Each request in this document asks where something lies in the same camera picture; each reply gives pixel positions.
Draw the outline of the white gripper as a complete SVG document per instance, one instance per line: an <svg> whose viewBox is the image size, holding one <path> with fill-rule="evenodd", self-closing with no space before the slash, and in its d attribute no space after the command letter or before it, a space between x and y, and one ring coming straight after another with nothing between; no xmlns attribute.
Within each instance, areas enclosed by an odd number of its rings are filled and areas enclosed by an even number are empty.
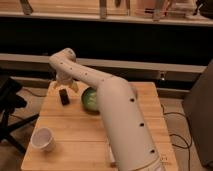
<svg viewBox="0 0 213 171"><path fill-rule="evenodd" d="M73 82L73 78L70 75L62 71L58 71L56 73L56 82L53 84L53 88L56 89L61 85L70 85L70 89L75 93L78 93L79 91L77 83Z"/></svg>

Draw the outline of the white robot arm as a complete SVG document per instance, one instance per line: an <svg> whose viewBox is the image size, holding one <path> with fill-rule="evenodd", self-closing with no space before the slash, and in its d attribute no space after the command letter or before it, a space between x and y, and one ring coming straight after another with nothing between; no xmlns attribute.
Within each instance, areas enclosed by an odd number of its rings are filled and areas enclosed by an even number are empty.
<svg viewBox="0 0 213 171"><path fill-rule="evenodd" d="M131 84L75 62L65 48L49 58L59 84L74 79L96 90L97 106L119 171L166 171Z"/></svg>

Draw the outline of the robot base cabinet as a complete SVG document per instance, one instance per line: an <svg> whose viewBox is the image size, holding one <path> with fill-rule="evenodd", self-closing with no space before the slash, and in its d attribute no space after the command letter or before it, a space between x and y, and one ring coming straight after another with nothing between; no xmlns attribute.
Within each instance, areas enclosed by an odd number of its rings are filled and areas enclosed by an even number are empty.
<svg viewBox="0 0 213 171"><path fill-rule="evenodd" d="M182 102L204 167L213 170L213 59Z"/></svg>

